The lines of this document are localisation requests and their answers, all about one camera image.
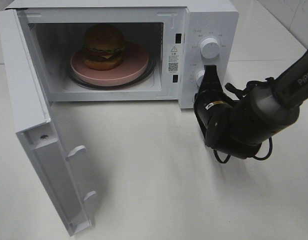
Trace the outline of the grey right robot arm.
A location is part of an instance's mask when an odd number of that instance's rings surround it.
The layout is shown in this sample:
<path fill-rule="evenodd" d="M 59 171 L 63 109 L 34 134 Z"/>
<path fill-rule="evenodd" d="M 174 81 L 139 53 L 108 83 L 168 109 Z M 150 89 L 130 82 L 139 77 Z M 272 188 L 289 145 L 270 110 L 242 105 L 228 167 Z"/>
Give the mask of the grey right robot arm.
<path fill-rule="evenodd" d="M 264 141 L 297 121 L 307 99 L 308 49 L 277 78 L 251 80 L 244 89 L 222 86 L 217 67 L 206 65 L 193 108 L 215 157 L 256 159 Z"/>

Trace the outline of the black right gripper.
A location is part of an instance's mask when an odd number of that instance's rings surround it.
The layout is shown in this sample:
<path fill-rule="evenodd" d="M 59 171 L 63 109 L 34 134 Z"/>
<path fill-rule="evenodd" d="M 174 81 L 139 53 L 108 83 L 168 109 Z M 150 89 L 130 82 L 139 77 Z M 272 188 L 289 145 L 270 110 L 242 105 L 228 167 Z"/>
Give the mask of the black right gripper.
<path fill-rule="evenodd" d="M 214 64 L 204 66 L 204 87 L 220 87 Z M 230 145 L 230 113 L 233 100 L 219 89 L 199 90 L 195 95 L 194 113 L 206 145 Z"/>

